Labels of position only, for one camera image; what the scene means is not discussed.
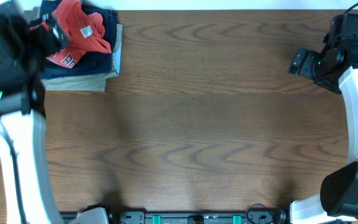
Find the red printed t-shirt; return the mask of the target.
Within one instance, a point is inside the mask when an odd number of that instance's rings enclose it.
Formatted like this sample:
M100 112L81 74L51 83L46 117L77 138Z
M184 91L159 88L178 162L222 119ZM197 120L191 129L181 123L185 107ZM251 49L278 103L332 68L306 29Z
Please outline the red printed t-shirt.
M85 55L109 55L116 43L116 13L108 9L84 6L79 0L45 1L42 9L50 7L70 44L59 52L46 56L59 67L78 68L86 62Z

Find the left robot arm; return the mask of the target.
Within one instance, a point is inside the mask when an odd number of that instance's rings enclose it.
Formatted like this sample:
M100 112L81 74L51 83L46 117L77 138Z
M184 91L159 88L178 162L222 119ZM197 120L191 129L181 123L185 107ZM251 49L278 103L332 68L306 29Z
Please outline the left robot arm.
M37 27L15 1L0 3L0 161L8 223L62 223L45 151L45 58L69 40L57 18Z

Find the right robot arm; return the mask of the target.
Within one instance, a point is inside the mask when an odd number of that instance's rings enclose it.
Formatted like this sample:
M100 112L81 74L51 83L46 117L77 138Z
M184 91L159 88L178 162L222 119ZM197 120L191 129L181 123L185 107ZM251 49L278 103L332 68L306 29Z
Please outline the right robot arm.
M290 204L289 223L358 221L358 14L333 17L321 52L300 48L288 71L342 95L346 107L347 164L326 176L318 194Z

